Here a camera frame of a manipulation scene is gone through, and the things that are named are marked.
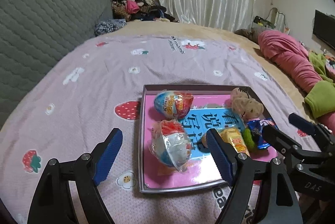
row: gray cushion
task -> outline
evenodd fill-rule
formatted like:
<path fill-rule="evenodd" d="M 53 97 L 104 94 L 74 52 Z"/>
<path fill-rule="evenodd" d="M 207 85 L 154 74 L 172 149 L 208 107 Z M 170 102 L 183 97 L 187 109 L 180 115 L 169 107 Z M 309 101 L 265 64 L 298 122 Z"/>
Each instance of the gray cushion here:
<path fill-rule="evenodd" d="M 0 0 L 0 128 L 68 52 L 94 37 L 110 0 Z"/>

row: screw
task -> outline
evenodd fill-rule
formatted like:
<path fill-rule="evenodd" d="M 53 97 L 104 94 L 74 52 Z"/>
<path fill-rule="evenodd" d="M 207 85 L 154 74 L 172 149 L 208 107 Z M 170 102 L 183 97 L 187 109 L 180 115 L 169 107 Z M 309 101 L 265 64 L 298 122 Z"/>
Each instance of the screw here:
<path fill-rule="evenodd" d="M 302 171 L 304 169 L 304 167 L 301 164 L 297 164 L 296 167 L 300 171 Z"/>
<path fill-rule="evenodd" d="M 56 159 L 51 159 L 51 160 L 49 161 L 49 165 L 55 165 L 56 162 L 57 162 Z"/>
<path fill-rule="evenodd" d="M 89 158 L 91 158 L 91 155 L 89 153 L 84 153 L 81 156 L 81 159 L 84 160 L 84 161 L 87 161 Z"/>
<path fill-rule="evenodd" d="M 276 165 L 279 165 L 280 164 L 280 160 L 278 158 L 274 158 L 272 159 L 273 163 L 276 164 Z"/>
<path fill-rule="evenodd" d="M 241 160 L 245 160 L 247 158 L 247 154 L 245 153 L 239 153 L 238 154 L 238 157 L 241 159 Z"/>

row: black tv screen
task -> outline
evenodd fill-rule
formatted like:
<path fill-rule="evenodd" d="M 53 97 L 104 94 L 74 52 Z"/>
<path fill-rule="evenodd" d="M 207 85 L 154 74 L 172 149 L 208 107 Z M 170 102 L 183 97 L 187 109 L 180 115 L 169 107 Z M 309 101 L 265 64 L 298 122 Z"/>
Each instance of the black tv screen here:
<path fill-rule="evenodd" d="M 335 49 L 335 17 L 316 10 L 313 34 Z"/>

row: pink blanket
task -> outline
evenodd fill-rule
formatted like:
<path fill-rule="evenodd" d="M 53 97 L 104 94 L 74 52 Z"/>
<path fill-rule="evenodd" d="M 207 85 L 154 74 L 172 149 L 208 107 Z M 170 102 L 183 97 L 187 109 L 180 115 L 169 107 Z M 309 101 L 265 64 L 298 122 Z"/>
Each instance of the pink blanket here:
<path fill-rule="evenodd" d="M 308 51 L 292 36 L 267 30 L 259 35 L 258 43 L 264 56 L 275 62 L 306 93 L 322 80 L 308 60 Z M 335 133 L 335 112 L 318 120 Z"/>

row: yellow snack package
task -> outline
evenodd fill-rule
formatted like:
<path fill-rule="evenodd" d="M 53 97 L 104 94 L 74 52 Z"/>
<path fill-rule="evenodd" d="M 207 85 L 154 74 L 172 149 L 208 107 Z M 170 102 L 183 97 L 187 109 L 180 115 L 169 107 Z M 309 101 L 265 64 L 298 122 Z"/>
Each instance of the yellow snack package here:
<path fill-rule="evenodd" d="M 229 127 L 222 131 L 219 131 L 219 134 L 224 142 L 231 144 L 235 148 L 237 153 L 243 152 L 250 156 L 247 146 L 242 138 L 242 134 L 240 133 L 238 128 Z"/>

